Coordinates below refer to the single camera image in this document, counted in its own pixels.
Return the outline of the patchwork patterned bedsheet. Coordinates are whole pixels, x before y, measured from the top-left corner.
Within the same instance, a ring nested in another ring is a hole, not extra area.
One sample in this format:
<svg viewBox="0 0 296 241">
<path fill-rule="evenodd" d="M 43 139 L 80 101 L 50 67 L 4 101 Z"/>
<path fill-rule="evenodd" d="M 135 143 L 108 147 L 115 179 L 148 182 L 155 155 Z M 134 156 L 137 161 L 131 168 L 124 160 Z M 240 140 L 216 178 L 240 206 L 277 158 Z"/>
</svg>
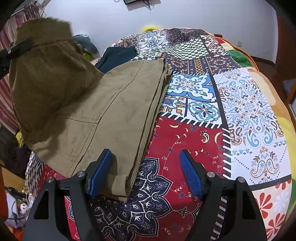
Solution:
<svg viewBox="0 0 296 241">
<path fill-rule="evenodd" d="M 107 240 L 184 240 L 201 207 L 179 165 L 187 149 L 225 179 L 252 188 L 268 240 L 295 204 L 295 130 L 255 64 L 229 42 L 196 29 L 154 30 L 120 39 L 137 60 L 165 58 L 173 71 L 160 116 L 127 202 L 99 196 L 94 216 Z"/>
</svg>

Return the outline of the brown wooden door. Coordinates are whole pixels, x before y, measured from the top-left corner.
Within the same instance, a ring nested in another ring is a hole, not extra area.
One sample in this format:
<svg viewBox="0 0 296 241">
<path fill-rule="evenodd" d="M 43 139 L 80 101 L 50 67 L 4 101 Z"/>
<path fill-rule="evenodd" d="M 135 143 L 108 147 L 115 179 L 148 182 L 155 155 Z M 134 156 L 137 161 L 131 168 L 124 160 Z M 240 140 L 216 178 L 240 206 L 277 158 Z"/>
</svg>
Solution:
<svg viewBox="0 0 296 241">
<path fill-rule="evenodd" d="M 278 47 L 275 69 L 279 85 L 279 96 L 283 102 L 290 94 L 295 79 L 295 30 L 288 20 L 276 14 L 278 25 Z"/>
</svg>

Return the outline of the wall mounted black frame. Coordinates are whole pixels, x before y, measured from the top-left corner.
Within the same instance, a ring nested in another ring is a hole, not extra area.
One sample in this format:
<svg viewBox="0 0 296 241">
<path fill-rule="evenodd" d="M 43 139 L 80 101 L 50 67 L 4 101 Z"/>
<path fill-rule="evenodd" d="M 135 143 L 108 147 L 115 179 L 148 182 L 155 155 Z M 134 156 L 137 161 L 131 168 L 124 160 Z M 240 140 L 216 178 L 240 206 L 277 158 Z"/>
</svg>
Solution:
<svg viewBox="0 0 296 241">
<path fill-rule="evenodd" d="M 127 4 L 132 4 L 132 3 L 136 3 L 136 2 L 142 2 L 145 5 L 147 5 L 148 7 L 150 6 L 150 2 L 149 0 L 123 0 L 123 2 L 127 5 Z"/>
</svg>

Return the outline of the yellow round object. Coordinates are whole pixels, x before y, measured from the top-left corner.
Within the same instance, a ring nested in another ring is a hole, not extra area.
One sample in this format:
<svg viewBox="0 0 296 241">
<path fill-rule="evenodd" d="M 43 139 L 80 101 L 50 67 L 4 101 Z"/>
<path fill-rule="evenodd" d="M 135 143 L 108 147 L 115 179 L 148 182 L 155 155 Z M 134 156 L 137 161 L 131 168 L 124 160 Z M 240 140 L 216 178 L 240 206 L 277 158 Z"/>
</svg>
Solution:
<svg viewBox="0 0 296 241">
<path fill-rule="evenodd" d="M 156 31 L 156 30 L 159 30 L 160 27 L 158 26 L 155 26 L 155 25 L 148 25 L 148 26 L 145 26 L 143 29 L 142 29 L 142 33 L 145 33 L 145 32 L 149 32 L 149 31 Z"/>
</svg>

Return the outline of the olive green pants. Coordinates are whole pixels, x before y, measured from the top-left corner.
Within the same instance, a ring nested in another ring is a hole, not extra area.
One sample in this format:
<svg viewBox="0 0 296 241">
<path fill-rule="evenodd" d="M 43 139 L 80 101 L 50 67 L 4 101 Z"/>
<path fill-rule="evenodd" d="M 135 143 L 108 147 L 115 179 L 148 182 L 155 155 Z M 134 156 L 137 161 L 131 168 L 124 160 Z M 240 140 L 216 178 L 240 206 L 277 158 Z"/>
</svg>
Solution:
<svg viewBox="0 0 296 241">
<path fill-rule="evenodd" d="M 86 60 L 67 22 L 23 23 L 15 44 L 33 47 L 11 61 L 13 110 L 25 143 L 71 177 L 104 149 L 113 153 L 102 194 L 127 201 L 170 83 L 165 59 L 128 61 L 107 73 Z"/>
</svg>

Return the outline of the dark navy folded garment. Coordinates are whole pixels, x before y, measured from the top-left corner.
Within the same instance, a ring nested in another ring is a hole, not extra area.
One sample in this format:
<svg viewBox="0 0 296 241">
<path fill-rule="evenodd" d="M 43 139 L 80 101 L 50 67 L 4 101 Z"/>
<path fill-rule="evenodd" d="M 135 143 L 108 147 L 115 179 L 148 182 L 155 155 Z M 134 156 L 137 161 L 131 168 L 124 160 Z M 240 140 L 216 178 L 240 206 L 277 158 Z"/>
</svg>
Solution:
<svg viewBox="0 0 296 241">
<path fill-rule="evenodd" d="M 135 46 L 132 47 L 108 47 L 95 67 L 106 74 L 113 68 L 124 64 L 138 55 Z"/>
</svg>

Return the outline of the maroon striped curtain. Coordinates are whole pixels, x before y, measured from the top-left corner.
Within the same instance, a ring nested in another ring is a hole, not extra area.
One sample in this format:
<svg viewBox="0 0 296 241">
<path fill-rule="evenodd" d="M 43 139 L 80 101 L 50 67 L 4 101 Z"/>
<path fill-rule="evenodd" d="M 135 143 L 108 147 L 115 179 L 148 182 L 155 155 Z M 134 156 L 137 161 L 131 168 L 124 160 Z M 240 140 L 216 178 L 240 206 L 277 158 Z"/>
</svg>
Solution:
<svg viewBox="0 0 296 241">
<path fill-rule="evenodd" d="M 10 44 L 14 42 L 17 28 L 26 21 L 27 17 L 24 11 L 9 18 L 1 30 L 1 50 L 10 47 Z M 19 128 L 11 102 L 9 75 L 1 78 L 1 125 L 5 126 L 13 134 Z"/>
</svg>

